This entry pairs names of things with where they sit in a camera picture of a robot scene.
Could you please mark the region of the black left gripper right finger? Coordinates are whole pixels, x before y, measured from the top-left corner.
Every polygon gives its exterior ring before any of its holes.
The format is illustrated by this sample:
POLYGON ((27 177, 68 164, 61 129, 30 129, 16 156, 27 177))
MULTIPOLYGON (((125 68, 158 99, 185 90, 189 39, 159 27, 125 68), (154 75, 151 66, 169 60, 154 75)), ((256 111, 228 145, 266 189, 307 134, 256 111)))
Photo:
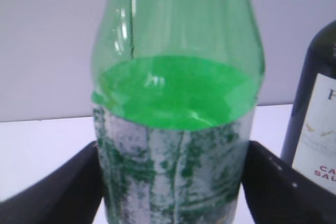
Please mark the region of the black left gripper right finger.
POLYGON ((256 141, 248 145, 243 188, 255 223, 335 223, 335 195, 256 141))

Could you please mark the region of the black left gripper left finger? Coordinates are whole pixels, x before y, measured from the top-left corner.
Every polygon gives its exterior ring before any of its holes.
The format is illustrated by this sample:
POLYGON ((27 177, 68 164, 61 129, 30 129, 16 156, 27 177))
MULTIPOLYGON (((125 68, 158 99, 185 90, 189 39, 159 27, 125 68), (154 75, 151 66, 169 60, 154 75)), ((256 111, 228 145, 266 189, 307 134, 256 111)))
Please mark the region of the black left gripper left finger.
POLYGON ((1 203, 1 223, 93 223, 103 186, 97 143, 1 203))

